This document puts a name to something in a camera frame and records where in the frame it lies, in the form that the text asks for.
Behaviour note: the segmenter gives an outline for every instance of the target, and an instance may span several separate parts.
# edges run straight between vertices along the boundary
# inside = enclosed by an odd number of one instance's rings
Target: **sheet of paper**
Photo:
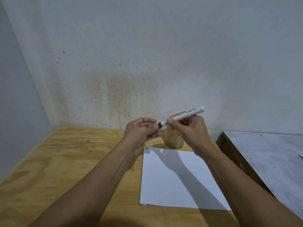
[[[140,204],[231,210],[201,158],[154,147],[144,147]]]

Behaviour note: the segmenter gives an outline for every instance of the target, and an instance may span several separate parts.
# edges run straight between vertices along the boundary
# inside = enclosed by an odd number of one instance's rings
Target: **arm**
[[[126,126],[122,140],[77,184],[45,210],[30,227],[96,226],[130,162],[145,142],[161,136],[152,118]]]
[[[202,117],[193,116],[182,124],[173,119],[167,119],[167,122],[205,161],[241,226],[303,226],[303,220],[217,149]]]

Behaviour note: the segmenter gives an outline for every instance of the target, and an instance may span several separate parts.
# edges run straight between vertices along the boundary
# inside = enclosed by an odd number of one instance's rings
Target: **white marker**
[[[172,119],[174,119],[176,121],[180,121],[180,120],[183,120],[185,118],[189,118],[189,117],[192,117],[196,114],[202,113],[203,111],[204,111],[204,107],[197,107],[197,108],[192,109],[188,112],[184,112],[183,114],[172,117]],[[166,126],[167,122],[166,122],[166,120],[164,120],[163,122],[158,123],[158,125],[159,125],[159,128],[161,128],[161,127]]]

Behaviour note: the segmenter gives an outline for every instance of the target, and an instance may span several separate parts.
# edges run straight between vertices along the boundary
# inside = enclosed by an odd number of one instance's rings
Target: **wooden table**
[[[221,151],[303,219],[303,136],[225,131]]]
[[[0,226],[28,226],[122,136],[117,129],[57,128],[0,184]],[[161,137],[146,145],[168,148]],[[186,144],[181,150],[191,151]],[[139,155],[124,175],[99,226],[239,226],[230,211],[140,205],[142,159]]]

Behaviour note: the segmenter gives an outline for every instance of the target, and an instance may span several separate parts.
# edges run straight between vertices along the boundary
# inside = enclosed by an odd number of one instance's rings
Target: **white tabletop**
[[[275,197],[303,219],[303,136],[224,133]]]

